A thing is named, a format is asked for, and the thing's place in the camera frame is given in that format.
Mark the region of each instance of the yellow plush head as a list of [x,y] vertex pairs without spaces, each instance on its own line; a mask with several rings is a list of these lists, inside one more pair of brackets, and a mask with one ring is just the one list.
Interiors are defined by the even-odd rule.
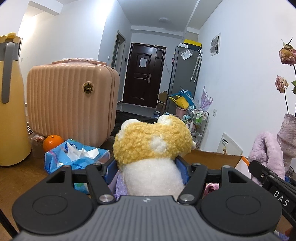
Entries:
[[186,125],[177,117],[163,115],[155,124],[127,120],[115,137],[114,157],[118,166],[150,158],[184,156],[196,143]]

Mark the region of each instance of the gray refrigerator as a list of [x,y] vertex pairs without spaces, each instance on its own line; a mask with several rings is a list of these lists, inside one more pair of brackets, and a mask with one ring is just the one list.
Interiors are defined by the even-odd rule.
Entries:
[[[201,47],[196,46],[195,50],[197,51],[193,50],[193,55],[188,59],[184,60],[181,56],[181,53],[182,51],[186,50],[186,48],[176,47],[173,59],[173,68],[170,78],[168,96],[170,96],[171,94],[178,93],[181,90],[180,87],[182,87],[183,90],[189,90],[194,97],[198,76],[196,81],[194,82],[194,73],[192,81],[190,80],[196,65],[197,57],[200,54],[200,52],[198,52],[198,49],[201,49]],[[176,114],[176,104],[169,98],[167,100],[165,111],[173,115]]]

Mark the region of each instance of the tissue pack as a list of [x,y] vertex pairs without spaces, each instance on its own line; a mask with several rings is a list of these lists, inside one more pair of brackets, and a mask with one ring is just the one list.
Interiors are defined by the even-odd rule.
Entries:
[[[45,153],[44,168],[48,174],[51,174],[63,165],[70,165],[73,170],[85,169],[90,164],[95,162],[105,163],[109,159],[110,152],[108,150],[86,146],[69,139]],[[74,187],[78,191],[88,193],[85,183],[75,183]]]

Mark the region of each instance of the dark brown door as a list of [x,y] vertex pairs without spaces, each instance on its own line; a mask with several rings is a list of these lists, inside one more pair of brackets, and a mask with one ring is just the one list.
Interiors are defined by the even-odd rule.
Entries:
[[132,44],[123,103],[156,107],[165,47]]

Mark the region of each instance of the vase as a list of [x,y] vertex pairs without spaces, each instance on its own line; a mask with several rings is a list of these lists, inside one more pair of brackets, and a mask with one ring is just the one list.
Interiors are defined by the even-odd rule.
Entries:
[[285,173],[288,171],[292,158],[296,158],[296,117],[285,114],[281,129],[277,135],[277,141],[284,157]]

